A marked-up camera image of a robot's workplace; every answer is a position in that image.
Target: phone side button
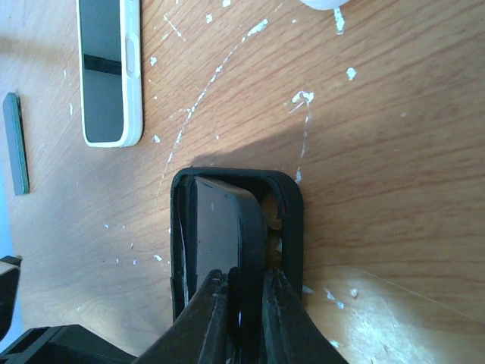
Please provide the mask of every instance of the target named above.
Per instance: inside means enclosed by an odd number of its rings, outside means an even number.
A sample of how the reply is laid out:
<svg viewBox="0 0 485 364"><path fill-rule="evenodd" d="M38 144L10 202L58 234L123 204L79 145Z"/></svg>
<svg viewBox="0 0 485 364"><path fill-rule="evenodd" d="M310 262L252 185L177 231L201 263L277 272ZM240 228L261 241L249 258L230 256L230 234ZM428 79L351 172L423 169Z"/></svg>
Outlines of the phone side button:
<svg viewBox="0 0 485 364"><path fill-rule="evenodd" d="M125 37L127 46L126 71L129 78L140 77L139 38L135 33L128 33Z"/></svg>

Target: white phone case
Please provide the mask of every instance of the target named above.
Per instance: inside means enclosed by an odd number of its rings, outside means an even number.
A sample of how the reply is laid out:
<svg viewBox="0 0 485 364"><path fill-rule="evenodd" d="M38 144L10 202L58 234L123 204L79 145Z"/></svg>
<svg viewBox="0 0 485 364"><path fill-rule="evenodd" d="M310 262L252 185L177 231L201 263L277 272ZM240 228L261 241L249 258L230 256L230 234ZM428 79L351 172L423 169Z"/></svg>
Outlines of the white phone case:
<svg viewBox="0 0 485 364"><path fill-rule="evenodd" d="M83 50L81 45L80 9L77 3L77 36L79 39L81 118L84 140L88 146L113 148L133 146L143 131L141 51L140 51L140 3L139 0L120 0L121 79L123 90L124 127L116 142L93 143L86 137L84 120Z"/></svg>

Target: white round object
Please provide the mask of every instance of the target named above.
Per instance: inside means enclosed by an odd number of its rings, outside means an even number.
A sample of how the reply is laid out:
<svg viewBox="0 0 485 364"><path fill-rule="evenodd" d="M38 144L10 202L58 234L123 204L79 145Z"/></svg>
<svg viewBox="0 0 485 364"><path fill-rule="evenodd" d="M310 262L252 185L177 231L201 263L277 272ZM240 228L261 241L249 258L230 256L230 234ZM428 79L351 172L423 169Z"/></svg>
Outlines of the white round object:
<svg viewBox="0 0 485 364"><path fill-rule="evenodd" d="M300 0L315 10L332 10L344 5L348 0Z"/></svg>

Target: wooden table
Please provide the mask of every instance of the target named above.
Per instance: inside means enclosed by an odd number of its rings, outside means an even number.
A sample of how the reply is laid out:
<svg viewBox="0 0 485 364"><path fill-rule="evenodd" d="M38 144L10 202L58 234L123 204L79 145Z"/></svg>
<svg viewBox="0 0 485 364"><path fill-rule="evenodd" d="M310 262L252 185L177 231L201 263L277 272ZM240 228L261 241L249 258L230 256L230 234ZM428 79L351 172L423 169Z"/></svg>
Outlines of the wooden table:
<svg viewBox="0 0 485 364"><path fill-rule="evenodd" d="M32 187L13 196L2 125L26 328L76 322L140 354L171 325L174 174L270 168L301 174L304 303L348 361L485 362L483 1L352 0L343 35L297 0L144 1L126 149L83 141L75 3L0 8Z"/></svg>

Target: white smartphone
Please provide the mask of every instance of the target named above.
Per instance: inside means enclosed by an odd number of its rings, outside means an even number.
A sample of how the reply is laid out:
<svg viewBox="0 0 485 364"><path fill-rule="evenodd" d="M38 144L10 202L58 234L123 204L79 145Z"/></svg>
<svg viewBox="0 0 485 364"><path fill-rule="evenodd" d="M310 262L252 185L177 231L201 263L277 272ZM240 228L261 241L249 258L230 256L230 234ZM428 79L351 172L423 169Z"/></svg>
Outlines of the white smartphone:
<svg viewBox="0 0 485 364"><path fill-rule="evenodd" d="M142 136L139 0L77 0L81 118L88 146Z"/></svg>

